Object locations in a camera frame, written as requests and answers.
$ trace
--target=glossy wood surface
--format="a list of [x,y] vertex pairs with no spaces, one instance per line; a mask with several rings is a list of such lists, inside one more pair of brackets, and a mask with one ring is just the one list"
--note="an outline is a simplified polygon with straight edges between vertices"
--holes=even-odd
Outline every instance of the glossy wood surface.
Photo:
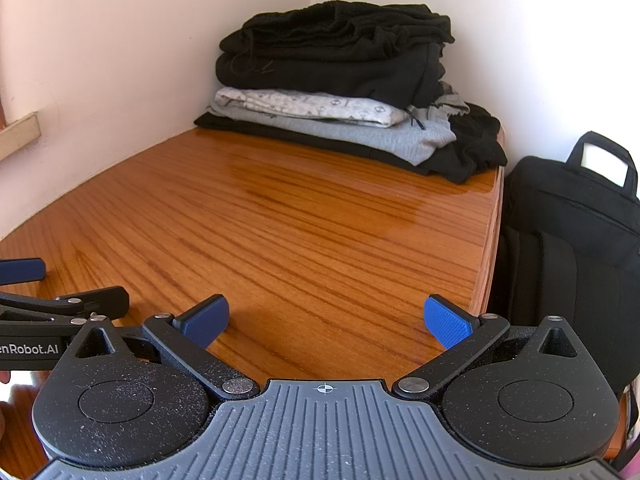
[[[178,314],[213,293],[231,306],[210,351],[270,377],[384,378],[442,348],[422,320],[439,293],[478,314],[497,240],[502,171],[454,186],[382,163],[193,130],[96,176],[0,242],[42,257],[39,283],[3,290],[53,298],[124,285],[125,324]],[[45,463],[30,423],[43,374],[14,374],[0,466]]]

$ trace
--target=white patterned garment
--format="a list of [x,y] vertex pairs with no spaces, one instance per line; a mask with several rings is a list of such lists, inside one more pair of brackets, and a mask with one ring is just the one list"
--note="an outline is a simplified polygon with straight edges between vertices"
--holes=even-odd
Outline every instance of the white patterned garment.
[[405,111],[373,99],[309,94],[295,90],[241,90],[225,86],[218,90],[215,101],[222,106],[285,117],[334,119],[380,128],[388,128],[408,117]]

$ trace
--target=crosshair symbol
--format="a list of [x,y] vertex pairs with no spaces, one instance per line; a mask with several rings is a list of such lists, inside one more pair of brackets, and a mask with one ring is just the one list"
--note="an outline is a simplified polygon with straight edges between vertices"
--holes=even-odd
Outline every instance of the crosshair symbol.
[[335,390],[335,388],[330,384],[324,383],[324,384],[320,384],[320,386],[318,386],[316,390],[318,390],[321,394],[326,395],[326,394],[330,394],[333,390]]

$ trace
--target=metal screw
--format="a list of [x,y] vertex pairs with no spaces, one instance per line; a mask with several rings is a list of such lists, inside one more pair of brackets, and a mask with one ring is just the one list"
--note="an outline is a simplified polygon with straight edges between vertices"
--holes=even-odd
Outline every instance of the metal screw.
[[429,382],[421,377],[405,377],[398,381],[398,388],[408,394],[421,394],[429,389]]
[[254,382],[246,377],[236,377],[222,383],[222,389],[228,394],[247,394],[254,387]]

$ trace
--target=backpack handle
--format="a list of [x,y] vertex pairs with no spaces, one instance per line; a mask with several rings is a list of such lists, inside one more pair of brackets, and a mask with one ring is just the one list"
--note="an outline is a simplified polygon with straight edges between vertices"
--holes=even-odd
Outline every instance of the backpack handle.
[[623,148],[618,143],[601,134],[587,132],[578,139],[578,142],[575,143],[574,148],[571,150],[571,155],[569,155],[569,158],[566,160],[569,166],[579,171],[582,169],[582,155],[585,144],[597,146],[626,163],[626,178],[625,184],[622,186],[622,194],[629,198],[635,198],[636,193],[638,193],[638,171],[636,170],[634,160],[631,158],[631,154],[626,148]]

